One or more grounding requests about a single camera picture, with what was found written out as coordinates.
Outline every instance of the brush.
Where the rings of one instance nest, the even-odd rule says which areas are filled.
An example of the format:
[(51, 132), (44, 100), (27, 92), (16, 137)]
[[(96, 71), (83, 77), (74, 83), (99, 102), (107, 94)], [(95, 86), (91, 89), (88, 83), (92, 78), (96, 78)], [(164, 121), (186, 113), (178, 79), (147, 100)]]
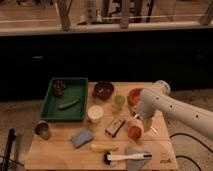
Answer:
[(147, 160), (147, 159), (151, 159), (151, 158), (152, 158), (152, 155), (149, 152), (129, 154), (129, 155), (113, 155), (113, 154), (110, 154), (110, 152), (107, 152), (104, 154), (104, 162), (108, 165), (111, 163), (111, 161)]

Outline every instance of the white cup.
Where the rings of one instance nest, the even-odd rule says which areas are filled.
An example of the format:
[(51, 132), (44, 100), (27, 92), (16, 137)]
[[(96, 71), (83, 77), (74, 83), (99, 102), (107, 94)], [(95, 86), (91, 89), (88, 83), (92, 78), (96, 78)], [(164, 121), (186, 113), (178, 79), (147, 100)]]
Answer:
[(88, 117), (92, 123), (99, 123), (103, 113), (103, 108), (99, 105), (93, 105), (88, 109)]

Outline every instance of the wall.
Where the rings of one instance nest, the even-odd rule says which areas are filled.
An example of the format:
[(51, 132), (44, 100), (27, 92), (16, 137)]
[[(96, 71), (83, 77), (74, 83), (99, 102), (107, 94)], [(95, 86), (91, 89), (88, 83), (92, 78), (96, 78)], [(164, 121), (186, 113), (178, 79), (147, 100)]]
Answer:
[(212, 29), (0, 37), (0, 100), (43, 98), (52, 77), (212, 88)]

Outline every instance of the cucumber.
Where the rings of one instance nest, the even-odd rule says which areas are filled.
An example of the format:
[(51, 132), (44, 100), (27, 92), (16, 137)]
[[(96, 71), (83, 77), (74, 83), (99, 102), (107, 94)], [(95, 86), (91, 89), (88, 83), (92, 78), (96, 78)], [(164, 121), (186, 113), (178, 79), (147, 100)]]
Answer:
[(64, 110), (64, 109), (70, 108), (70, 107), (76, 105), (79, 101), (80, 101), (80, 98), (79, 98), (79, 97), (76, 97), (76, 98), (75, 98), (73, 101), (71, 101), (71, 102), (66, 102), (66, 103), (63, 103), (63, 104), (58, 105), (58, 109), (59, 109), (59, 110)]

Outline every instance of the blue sponge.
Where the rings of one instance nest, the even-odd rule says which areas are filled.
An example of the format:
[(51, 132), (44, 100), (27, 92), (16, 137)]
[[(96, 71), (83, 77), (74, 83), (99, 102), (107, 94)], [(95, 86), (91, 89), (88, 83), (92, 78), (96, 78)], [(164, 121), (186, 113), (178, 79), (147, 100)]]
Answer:
[(76, 148), (81, 147), (83, 144), (93, 139), (92, 132), (89, 129), (85, 129), (72, 137), (72, 142)]

